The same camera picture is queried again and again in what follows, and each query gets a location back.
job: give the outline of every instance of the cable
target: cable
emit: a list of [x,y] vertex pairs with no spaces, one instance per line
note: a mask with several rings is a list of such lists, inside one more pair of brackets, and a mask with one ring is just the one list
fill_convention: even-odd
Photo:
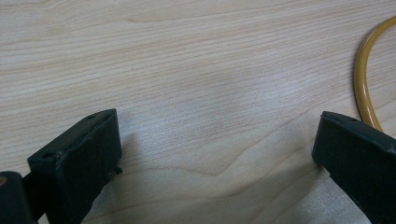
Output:
[[396,16],[379,24],[361,44],[355,61],[354,72],[354,88],[355,98],[358,104],[361,119],[364,123],[373,128],[382,131],[378,118],[375,115],[373,105],[371,103],[369,89],[367,87],[367,61],[369,59],[370,50],[375,41],[392,25],[396,24]]

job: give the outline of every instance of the wood grain surface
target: wood grain surface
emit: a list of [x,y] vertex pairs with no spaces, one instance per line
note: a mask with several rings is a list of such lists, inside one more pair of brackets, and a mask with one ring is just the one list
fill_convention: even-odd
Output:
[[[355,53],[394,15],[375,0],[1,0],[0,170],[28,174],[115,107],[124,173],[84,223],[369,223],[310,153],[323,110],[359,117]],[[368,65],[393,137],[395,36]]]

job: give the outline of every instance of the black clamp jaw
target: black clamp jaw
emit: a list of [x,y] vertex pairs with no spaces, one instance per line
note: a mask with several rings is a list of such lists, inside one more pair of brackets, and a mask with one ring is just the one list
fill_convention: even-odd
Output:
[[396,223],[396,139],[323,112],[312,156],[372,223]]
[[102,188],[119,174],[116,109],[89,115],[29,157],[31,173],[0,173],[0,223],[78,224]]

